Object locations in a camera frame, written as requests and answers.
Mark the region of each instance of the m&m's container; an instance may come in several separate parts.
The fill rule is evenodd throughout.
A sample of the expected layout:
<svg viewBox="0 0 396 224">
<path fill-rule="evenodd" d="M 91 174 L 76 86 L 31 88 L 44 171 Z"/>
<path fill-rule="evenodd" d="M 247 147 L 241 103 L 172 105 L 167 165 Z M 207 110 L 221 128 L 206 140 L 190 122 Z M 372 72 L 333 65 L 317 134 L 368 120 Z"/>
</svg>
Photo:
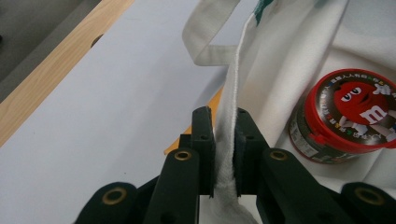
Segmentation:
<svg viewBox="0 0 396 224">
<path fill-rule="evenodd" d="M 395 84 L 361 69 L 330 73 L 294 113 L 290 139 L 309 160 L 329 164 L 395 148 Z"/>
</svg>

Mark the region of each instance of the white surface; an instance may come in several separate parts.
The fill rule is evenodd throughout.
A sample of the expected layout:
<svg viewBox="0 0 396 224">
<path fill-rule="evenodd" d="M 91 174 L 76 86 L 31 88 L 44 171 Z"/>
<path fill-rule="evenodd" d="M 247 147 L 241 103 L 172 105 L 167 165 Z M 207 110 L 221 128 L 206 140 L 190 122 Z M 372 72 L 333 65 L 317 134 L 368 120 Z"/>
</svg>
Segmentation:
<svg viewBox="0 0 396 224">
<path fill-rule="evenodd" d="M 255 4 L 222 42 L 237 43 Z M 160 173 L 163 151 L 226 72 L 194 65 L 183 46 L 195 5 L 137 0 L 0 148 L 0 223 L 72 223 L 103 185 Z"/>
</svg>

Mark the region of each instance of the white cloth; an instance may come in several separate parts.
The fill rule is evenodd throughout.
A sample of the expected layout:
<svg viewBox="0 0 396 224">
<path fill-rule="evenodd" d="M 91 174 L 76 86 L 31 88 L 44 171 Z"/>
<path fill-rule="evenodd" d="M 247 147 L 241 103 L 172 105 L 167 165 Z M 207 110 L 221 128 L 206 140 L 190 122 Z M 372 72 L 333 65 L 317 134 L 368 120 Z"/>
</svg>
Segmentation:
<svg viewBox="0 0 396 224">
<path fill-rule="evenodd" d="M 205 0 L 207 5 L 208 2 L 212 2 L 213 6 L 228 3 Z M 217 212 L 224 211 L 229 204 L 234 207 L 237 203 L 232 157 L 238 106 L 252 115 L 271 147 L 283 147 L 295 153 L 285 127 L 297 102 L 321 77 L 337 69 L 357 67 L 372 70 L 392 81 L 396 79 L 394 1 L 374 3 L 352 0 L 348 4 L 347 0 L 275 0 L 265 8 L 258 23 L 257 15 L 263 4 L 266 1 L 261 1 L 247 20 L 233 60 L 230 61 L 219 103 L 215 126 L 218 149 L 215 193 L 219 197 L 215 194 L 214 205 L 222 207 L 215 208 Z M 219 23 L 213 26 L 214 23 L 204 21 L 206 23 L 201 24 L 200 29 L 194 30 L 191 21 L 200 19 L 196 17 L 200 14 L 199 10 L 199 7 L 195 9 L 186 24 L 184 34 L 187 32 L 189 36 L 184 35 L 184 41 L 192 58 L 198 64 L 203 64 L 205 60 L 197 55 L 204 55 L 201 52 L 209 49 L 210 41 L 197 45 L 203 39 L 189 37 L 195 36 L 194 31 L 200 35 L 210 31 L 210 35 L 213 35 Z M 209 60 L 224 62 L 230 58 L 223 53 L 212 50 Z M 325 181 L 321 182 L 323 184 L 327 183 L 326 180 L 331 184 L 332 179 L 336 179 L 365 181 L 390 190 L 396 189 L 396 164 L 392 162 L 396 159 L 394 150 L 377 151 L 359 160 L 334 166 L 313 163 L 302 159 L 298 153 L 295 155 L 311 174 L 318 178 L 325 177 Z M 254 222 L 244 210 L 240 214 L 241 218 L 247 217 L 246 223 Z M 222 215 L 224 222 L 232 222 L 227 212 L 224 211 Z"/>
</svg>

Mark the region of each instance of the wooden edge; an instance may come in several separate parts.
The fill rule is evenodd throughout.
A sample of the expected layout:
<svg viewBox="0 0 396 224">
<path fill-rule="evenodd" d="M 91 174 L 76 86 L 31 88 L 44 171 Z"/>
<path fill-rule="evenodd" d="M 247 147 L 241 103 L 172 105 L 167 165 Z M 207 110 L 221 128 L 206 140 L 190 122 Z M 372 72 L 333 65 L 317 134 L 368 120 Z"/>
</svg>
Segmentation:
<svg viewBox="0 0 396 224">
<path fill-rule="evenodd" d="M 134 0 L 102 0 L 0 104 L 0 147 L 14 134 Z"/>
<path fill-rule="evenodd" d="M 213 96 L 213 98 L 210 100 L 209 104 L 207 104 L 212 109 L 212 126 L 214 126 L 215 122 L 216 122 L 216 114 L 218 112 L 218 106 L 219 106 L 219 101 L 220 101 L 220 97 L 221 97 L 221 92 L 222 92 L 222 89 L 220 89 L 216 93 L 216 95 Z M 191 133 L 191 125 L 184 133 L 186 133 L 186 134 Z M 169 148 L 167 148 L 163 153 L 165 155 L 167 155 L 169 152 L 177 149 L 178 142 L 179 142 L 179 138 Z"/>
</svg>

